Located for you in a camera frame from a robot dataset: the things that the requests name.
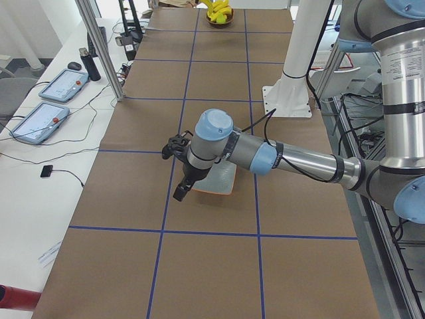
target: white desk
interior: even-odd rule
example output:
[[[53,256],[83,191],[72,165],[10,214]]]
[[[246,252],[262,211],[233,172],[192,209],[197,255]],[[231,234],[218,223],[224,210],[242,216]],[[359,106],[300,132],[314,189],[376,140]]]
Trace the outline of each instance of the white desk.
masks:
[[[105,26],[109,43],[109,54],[118,70],[126,63],[122,47],[115,44],[112,27],[115,19],[99,19],[98,24]],[[70,61],[81,60],[78,48],[87,47],[86,28],[81,23],[64,44],[60,52],[46,69],[39,82],[52,80]],[[89,82],[69,103],[65,104],[71,112],[81,108],[108,84],[99,58],[96,65],[102,78]],[[31,91],[16,115],[28,114],[40,101],[38,92],[44,86]],[[83,142],[62,142],[53,146],[30,146],[15,140],[0,141],[0,152],[23,160],[44,161],[68,152],[97,148],[102,139],[114,108],[110,105],[114,95],[111,88],[105,89],[92,106],[98,112],[88,137]],[[70,116],[57,132],[47,141],[79,140],[84,137],[95,112],[89,106]],[[16,126],[18,121],[11,120],[8,128]],[[4,129],[0,139],[8,138]],[[86,181],[96,151],[66,156],[49,164],[54,169],[66,169]],[[34,291],[42,291],[50,273],[52,263],[44,267],[38,258],[57,242],[61,241],[75,206],[80,198],[82,187],[69,173],[53,172],[48,179],[41,179],[44,164],[23,163],[0,156],[0,283]],[[32,312],[0,309],[0,319],[30,318]]]

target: gray chair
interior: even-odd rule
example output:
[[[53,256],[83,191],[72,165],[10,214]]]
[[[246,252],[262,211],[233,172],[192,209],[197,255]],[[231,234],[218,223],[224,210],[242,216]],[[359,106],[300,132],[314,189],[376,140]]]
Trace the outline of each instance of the gray chair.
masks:
[[[7,122],[22,104],[28,91],[37,83],[37,79],[16,77],[1,67],[0,71],[9,76],[0,78],[0,120]]]

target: blue joint cap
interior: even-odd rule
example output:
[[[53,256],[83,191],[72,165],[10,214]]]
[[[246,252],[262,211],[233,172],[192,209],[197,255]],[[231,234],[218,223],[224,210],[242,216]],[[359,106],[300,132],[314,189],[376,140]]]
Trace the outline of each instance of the blue joint cap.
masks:
[[[277,155],[276,148],[263,143],[252,159],[250,171],[258,175],[266,175],[272,169]]]
[[[206,141],[227,138],[233,130],[233,120],[225,111],[211,108],[201,114],[195,133]]]
[[[394,212],[414,223],[425,224],[425,176],[414,179],[397,194]]]
[[[409,19],[425,19],[424,0],[385,0],[391,10]]]
[[[339,50],[343,52],[361,53],[375,52],[370,42],[338,39]]]

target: brown table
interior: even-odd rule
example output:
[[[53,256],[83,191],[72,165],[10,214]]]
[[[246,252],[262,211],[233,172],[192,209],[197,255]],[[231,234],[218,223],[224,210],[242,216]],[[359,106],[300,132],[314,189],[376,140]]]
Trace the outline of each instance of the brown table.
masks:
[[[261,117],[293,27],[287,10],[236,10],[225,29],[205,13],[155,10],[33,318],[378,318],[340,186],[238,168],[229,196],[172,199],[168,137],[209,108]],[[331,152],[315,110],[268,135]]]

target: white mounting plate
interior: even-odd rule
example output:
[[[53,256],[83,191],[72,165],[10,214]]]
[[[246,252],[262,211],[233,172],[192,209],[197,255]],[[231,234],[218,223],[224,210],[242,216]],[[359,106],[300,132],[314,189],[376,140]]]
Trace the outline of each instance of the white mounting plate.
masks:
[[[305,92],[303,92],[303,96],[306,97],[305,103],[300,104],[300,106],[296,107],[296,110],[288,110],[289,107],[284,108],[283,105],[279,105],[277,102],[269,102],[266,97],[267,94],[271,91],[273,86],[263,86],[263,101],[264,101],[264,111],[267,114],[269,111],[274,108],[276,111],[273,113],[273,117],[277,118],[310,118],[313,114],[311,113],[310,107],[308,105],[308,92],[307,88],[305,88]]]

